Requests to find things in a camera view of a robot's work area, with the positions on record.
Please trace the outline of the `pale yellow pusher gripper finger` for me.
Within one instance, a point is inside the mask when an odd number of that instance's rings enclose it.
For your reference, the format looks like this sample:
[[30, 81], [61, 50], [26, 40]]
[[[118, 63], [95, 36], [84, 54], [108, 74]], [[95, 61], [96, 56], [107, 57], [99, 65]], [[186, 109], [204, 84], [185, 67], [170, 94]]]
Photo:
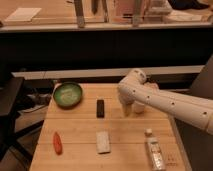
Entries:
[[129, 117], [132, 114], [132, 105], [127, 104], [122, 106], [123, 114], [125, 117]]

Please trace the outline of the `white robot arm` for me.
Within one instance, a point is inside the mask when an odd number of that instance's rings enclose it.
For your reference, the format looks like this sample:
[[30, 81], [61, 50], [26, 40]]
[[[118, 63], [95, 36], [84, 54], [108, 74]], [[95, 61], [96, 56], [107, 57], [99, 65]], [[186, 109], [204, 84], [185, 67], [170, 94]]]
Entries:
[[213, 135], [213, 100], [154, 89], [146, 80], [143, 70], [132, 69], [118, 84], [120, 101], [149, 105]]

